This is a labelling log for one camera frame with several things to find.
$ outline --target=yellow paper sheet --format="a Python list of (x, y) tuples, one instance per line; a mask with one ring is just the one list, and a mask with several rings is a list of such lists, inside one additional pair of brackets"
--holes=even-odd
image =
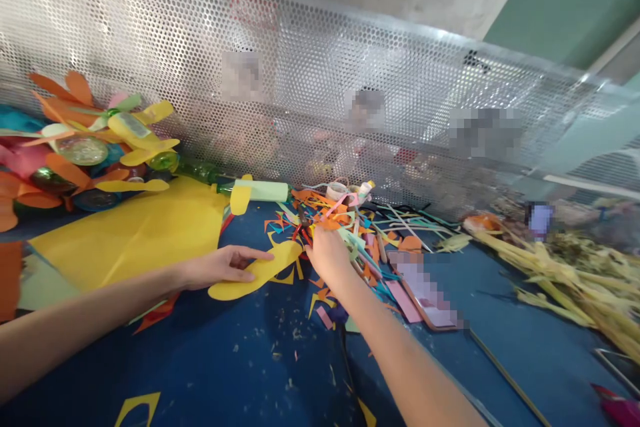
[(231, 191), (231, 213), (244, 215), (251, 199), (251, 187), (234, 185)]
[(253, 282), (220, 282), (209, 288), (209, 297), (216, 300), (235, 300), (258, 290), (274, 275), (290, 266), (302, 254), (297, 242), (287, 240), (269, 250), (273, 260), (256, 260), (249, 264), (247, 271), (255, 275)]
[(67, 281), (86, 292), (218, 246), (228, 199), (188, 177), (142, 193), (31, 240)]
[(122, 425), (122, 421), (127, 417), (127, 414), (134, 408), (138, 407), (138, 405), (142, 404), (149, 405), (149, 417), (147, 419), (147, 427), (149, 427), (151, 425), (151, 419), (153, 419), (155, 409), (158, 407), (159, 400), (160, 392), (126, 399), (122, 404), (122, 409), (120, 409), (120, 415), (118, 415), (118, 419), (115, 421), (115, 427), (120, 427), (120, 425)]

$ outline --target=table surface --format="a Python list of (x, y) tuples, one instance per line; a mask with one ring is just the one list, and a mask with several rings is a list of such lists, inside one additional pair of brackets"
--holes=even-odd
[[(268, 250), (264, 221), (276, 209), (251, 202), (220, 246)], [(28, 240), (78, 217), (26, 222), (0, 242)], [(435, 241), (430, 235), (423, 238)], [(473, 244), (462, 253), (427, 256), (425, 271), (552, 425), (609, 425), (590, 383), (629, 395), (592, 354), (609, 347), (600, 336), (489, 295), (512, 294), (501, 271), (518, 275)], [(305, 279), (296, 277), (292, 286), (267, 282), (232, 302), (212, 300), (206, 290), (182, 293), (168, 318), (134, 336), (139, 322), (116, 329), (24, 391), (0, 409), (0, 424), (112, 427), (125, 399), (160, 392), (154, 427), (360, 426), (357, 397), (378, 426), (403, 425), (364, 339), (346, 334), (345, 359), (340, 333), (327, 330), (315, 313), (307, 319), (318, 290), (308, 279), (317, 276), (307, 262), (303, 272)], [(406, 328), (502, 425), (540, 425), (464, 331)], [(355, 394), (347, 387), (349, 373)], [(144, 426), (146, 418), (140, 406), (122, 425)]]

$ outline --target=glue bottle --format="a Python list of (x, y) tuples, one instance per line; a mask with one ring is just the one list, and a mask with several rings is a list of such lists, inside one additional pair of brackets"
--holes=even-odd
[(375, 183), (373, 183), (373, 180), (363, 182), (362, 185), (360, 185), (360, 188), (358, 189), (358, 202), (360, 203), (360, 205), (364, 203), (365, 199), (367, 198), (367, 195), (369, 195), (369, 192), (374, 187), (375, 187)]

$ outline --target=finger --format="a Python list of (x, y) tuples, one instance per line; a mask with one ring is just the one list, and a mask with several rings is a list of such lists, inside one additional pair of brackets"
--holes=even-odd
[(306, 245), (305, 252), (307, 252), (307, 257), (309, 257), (309, 261), (313, 262), (313, 247), (311, 247), (310, 245)]
[(235, 269), (233, 267), (226, 267), (221, 275), (222, 280), (229, 280), (230, 282), (252, 282), (255, 280), (255, 275), (246, 270)]
[(233, 247), (234, 254), (237, 254), (245, 259), (251, 259), (251, 258), (264, 259), (264, 260), (273, 259), (273, 254), (270, 254), (269, 252), (262, 252), (261, 250), (256, 250), (256, 249), (252, 249), (245, 246), (232, 246), (232, 247)]

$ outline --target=pink paper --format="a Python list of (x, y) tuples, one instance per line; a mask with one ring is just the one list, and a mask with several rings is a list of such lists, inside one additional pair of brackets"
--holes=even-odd
[(48, 145), (21, 147), (14, 145), (11, 149), (3, 149), (2, 163), (20, 178), (29, 179), (40, 167), (47, 165), (45, 158), (51, 153)]
[(393, 298), (398, 302), (400, 309), (405, 314), (409, 323), (414, 324), (415, 322), (422, 322), (422, 317), (420, 316), (420, 313), (418, 313), (418, 309), (407, 295), (407, 292), (402, 288), (402, 284), (396, 280), (388, 280), (387, 287), (391, 290)]
[(333, 328), (333, 322), (329, 318), (329, 314), (327, 313), (327, 311), (323, 306), (319, 306), (315, 311), (318, 313), (318, 315), (322, 319), (322, 323), (325, 325), (327, 329)]
[(120, 102), (128, 98), (129, 94), (127, 92), (118, 92), (111, 97), (108, 108), (116, 108)]

